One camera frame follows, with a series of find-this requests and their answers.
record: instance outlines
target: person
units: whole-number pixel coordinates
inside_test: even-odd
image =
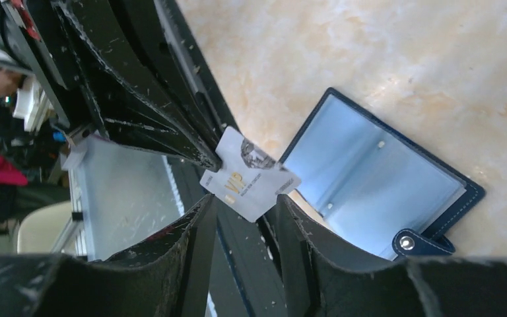
[[[0,98],[12,96],[22,80],[22,75],[7,70],[0,70]],[[0,136],[14,135],[23,132],[18,130],[18,123],[12,118],[10,110],[0,107]],[[0,222],[10,218],[22,220],[29,213],[70,199],[69,190],[60,186],[45,183],[30,183],[27,186],[0,185]]]

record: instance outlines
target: gray graphic on card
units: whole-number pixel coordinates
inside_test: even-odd
[[[247,139],[242,141],[240,156],[248,168],[270,170],[277,163],[269,155],[263,152],[263,150],[252,142],[249,142]]]

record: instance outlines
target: wallet strap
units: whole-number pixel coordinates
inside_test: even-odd
[[[445,236],[431,240],[411,229],[399,231],[391,246],[400,256],[450,256],[456,251]]]

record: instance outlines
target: dark blue wallet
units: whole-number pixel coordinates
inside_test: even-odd
[[[301,177],[298,191],[339,236],[389,260],[453,254],[444,234],[485,196],[333,88],[280,161]]]

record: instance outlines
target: open wallet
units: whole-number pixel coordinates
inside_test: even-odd
[[[335,234],[387,260],[448,256],[444,236],[485,191],[333,88],[280,161]]]

